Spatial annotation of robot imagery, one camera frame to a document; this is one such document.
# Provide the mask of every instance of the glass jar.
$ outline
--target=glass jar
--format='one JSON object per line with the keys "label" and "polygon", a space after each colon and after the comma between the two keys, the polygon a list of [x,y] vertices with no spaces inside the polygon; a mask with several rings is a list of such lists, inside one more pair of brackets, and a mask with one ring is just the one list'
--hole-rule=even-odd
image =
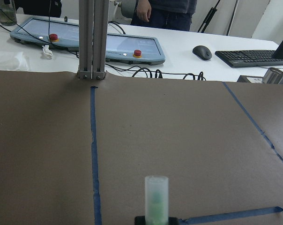
{"label": "glass jar", "polygon": [[14,0],[0,0],[0,23],[5,26],[16,24]]}

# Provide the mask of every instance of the blue painter's tape strip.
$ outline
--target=blue painter's tape strip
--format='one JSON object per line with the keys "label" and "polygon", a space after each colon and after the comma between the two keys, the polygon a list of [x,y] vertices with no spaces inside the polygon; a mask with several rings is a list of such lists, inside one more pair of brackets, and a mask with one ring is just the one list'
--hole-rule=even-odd
{"label": "blue painter's tape strip", "polygon": [[95,225],[102,225],[101,216],[101,199],[99,193],[99,179],[98,179],[98,154],[97,154],[97,130],[96,130],[96,108],[95,108],[95,89],[90,88],[90,128],[92,132],[93,142],[91,144],[91,162],[93,174],[93,189],[94,189],[94,215]]}
{"label": "blue painter's tape strip", "polygon": [[275,206],[275,207],[256,209],[256,210],[231,212],[231,213],[224,213],[224,214],[210,215],[203,217],[192,217],[186,220],[180,219],[179,223],[180,225],[203,224],[203,223],[212,223],[221,220],[261,216],[261,215],[279,213],[279,212],[283,212],[283,209],[281,207]]}
{"label": "blue painter's tape strip", "polygon": [[275,146],[273,145],[273,143],[271,142],[271,140],[268,138],[268,136],[266,136],[265,132],[262,131],[262,129],[259,127],[259,125],[256,123],[256,121],[253,119],[253,117],[250,115],[250,113],[246,110],[246,108],[241,104],[241,102],[238,100],[238,98],[236,97],[236,95],[233,93],[233,91],[229,88],[229,86],[223,82],[223,85],[225,86],[225,88],[229,91],[229,93],[232,95],[232,97],[234,98],[234,100],[237,102],[237,104],[239,105],[239,107],[245,112],[245,114],[247,115],[247,117],[250,119],[250,121],[253,123],[253,125],[256,127],[256,129],[258,130],[258,132],[264,137],[264,139],[267,141],[267,143],[270,145],[270,147],[274,150],[275,154],[279,157],[279,159],[282,161],[283,163],[283,157],[279,154],[279,152],[276,150]]}

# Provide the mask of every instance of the black mouse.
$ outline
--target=black mouse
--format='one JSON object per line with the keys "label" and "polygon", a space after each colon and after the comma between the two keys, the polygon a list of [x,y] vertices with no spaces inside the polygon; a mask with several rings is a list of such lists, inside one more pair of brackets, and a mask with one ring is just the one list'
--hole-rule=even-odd
{"label": "black mouse", "polygon": [[203,60],[209,60],[212,57],[211,51],[203,45],[198,45],[193,49],[193,54],[199,56]]}

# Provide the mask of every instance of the person's arm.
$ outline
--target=person's arm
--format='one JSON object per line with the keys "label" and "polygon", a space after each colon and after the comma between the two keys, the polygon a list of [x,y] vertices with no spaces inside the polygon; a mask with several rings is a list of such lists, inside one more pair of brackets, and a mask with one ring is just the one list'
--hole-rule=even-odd
{"label": "person's arm", "polygon": [[139,0],[137,4],[136,14],[142,21],[149,22],[152,7],[148,0]]}

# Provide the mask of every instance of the keyboard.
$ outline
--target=keyboard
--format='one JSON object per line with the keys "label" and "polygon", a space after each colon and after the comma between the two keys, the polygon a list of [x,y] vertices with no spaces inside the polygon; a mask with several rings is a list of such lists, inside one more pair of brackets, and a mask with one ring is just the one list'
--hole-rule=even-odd
{"label": "keyboard", "polygon": [[273,59],[274,50],[216,51],[216,56],[230,67],[259,67],[283,65],[283,60]]}

